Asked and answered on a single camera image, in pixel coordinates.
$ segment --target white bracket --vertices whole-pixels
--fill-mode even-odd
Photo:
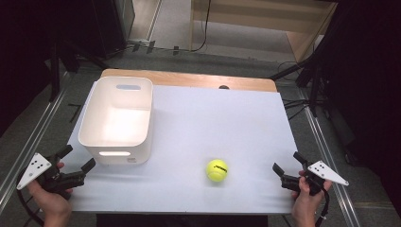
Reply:
[[[314,165],[309,166],[307,169],[325,180],[329,180],[345,186],[349,185],[347,181],[345,181],[339,174],[337,174],[333,169],[331,169],[322,161],[319,161]]]
[[[42,173],[48,170],[51,167],[51,163],[49,163],[40,153],[35,153],[33,155],[32,160],[26,168],[26,172],[24,173],[21,181],[17,185],[17,189],[21,190],[33,180],[38,178]]]

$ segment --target white tabletop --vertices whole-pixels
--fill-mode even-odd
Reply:
[[[78,142],[85,108],[69,140],[62,172],[92,158]],[[139,166],[97,164],[74,189],[74,211],[96,213],[287,214],[293,203],[272,171],[296,176],[301,165],[280,94],[154,86],[150,158]],[[229,166],[221,183],[208,180],[209,161]]]

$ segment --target gray floor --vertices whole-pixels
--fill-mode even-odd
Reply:
[[[167,47],[162,43],[162,39],[157,38],[157,29],[156,25],[152,37],[156,40],[157,44],[161,44],[161,47]],[[148,69],[266,78],[277,72],[280,62],[293,61],[288,56],[288,41],[284,37],[280,38],[280,32],[276,33],[276,31],[273,31],[271,34],[276,34],[273,39],[280,42],[276,46],[283,46],[284,48],[282,50],[276,49],[276,55],[267,54],[264,57],[265,59],[257,57],[258,53],[250,50],[238,52],[237,49],[233,49],[234,51],[230,53],[230,47],[226,48],[225,51],[227,53],[221,55],[219,55],[219,52],[206,54],[183,52],[177,56],[173,56],[170,51],[163,50],[153,50],[151,54],[147,54],[146,49],[141,48],[137,52],[126,51],[120,53],[106,62],[111,67],[122,69]],[[99,69],[87,61],[83,61],[81,65],[77,74],[68,74],[65,76],[65,78],[70,79],[67,79],[69,83],[65,85],[67,87],[65,96],[46,131],[40,138],[39,144],[33,148],[33,150],[43,155],[50,154],[60,146],[65,145],[76,122],[76,119],[73,119],[71,122],[76,108],[68,104],[82,104],[89,93],[92,83],[101,74]],[[280,70],[289,66],[290,63],[281,65]],[[294,73],[276,82],[282,98],[300,98],[300,90],[293,82],[296,77],[297,74]],[[50,89],[46,88],[0,138],[0,155],[2,157],[0,159],[0,182],[3,182],[7,178],[9,170],[12,168],[21,150],[26,150],[24,148],[26,141],[34,131],[37,122],[41,119],[48,105],[47,100],[49,96]],[[288,116],[295,114],[298,110],[296,108],[288,110]],[[310,161],[318,161],[322,159],[322,151],[317,144],[313,130],[310,128],[306,114],[306,111],[300,112],[289,123],[298,150]],[[392,207],[378,177],[368,168],[349,166],[345,162],[343,147],[339,143],[331,123],[323,117],[321,112],[318,112],[318,115],[317,120],[321,126],[329,151],[335,160],[339,174],[350,182],[350,185],[346,188],[346,192],[354,205],[359,226],[401,226],[400,217],[397,216]],[[347,218],[340,208],[340,200],[334,189],[330,191],[330,195],[331,203],[329,215],[327,216],[328,220],[323,223],[323,226],[353,226],[347,224]],[[292,222],[290,216],[286,217],[289,222]],[[17,201],[15,193],[12,194],[9,203],[0,216],[0,226],[23,226],[27,219],[28,216]],[[74,213],[70,225],[95,226],[95,223],[96,219],[93,214]],[[31,222],[28,226],[36,226],[36,224]],[[287,226],[287,224],[283,217],[271,216],[269,217],[269,226]]]

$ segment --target black logo on tennis ball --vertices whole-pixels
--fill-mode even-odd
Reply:
[[[213,167],[219,168],[219,169],[221,169],[221,170],[223,170],[224,172],[227,173],[227,169],[225,169],[225,168],[223,168],[223,167],[221,167],[221,166],[213,166]]]

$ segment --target wooden desk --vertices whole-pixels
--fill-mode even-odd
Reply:
[[[191,2],[190,46],[193,22],[206,20],[208,3]],[[315,0],[212,0],[209,22],[284,30],[296,61],[301,61],[324,34],[336,5]]]
[[[150,79],[155,85],[218,88],[226,85],[234,90],[277,92],[271,79],[224,77],[203,74],[186,74],[147,70],[106,69],[102,77],[125,76]]]
[[[150,158],[138,166],[97,164],[85,185],[74,189],[70,200],[74,211],[290,213],[293,200],[271,168],[277,163],[294,175],[300,165],[292,158],[295,141],[271,80],[141,70],[102,74],[112,76],[144,77],[155,84]],[[210,89],[220,85],[232,89]],[[263,92],[249,91],[253,88]],[[85,109],[86,105],[68,141],[74,150],[63,159],[66,172],[92,158],[78,142]],[[207,163],[217,158],[230,169],[221,183],[211,182],[205,174]]]

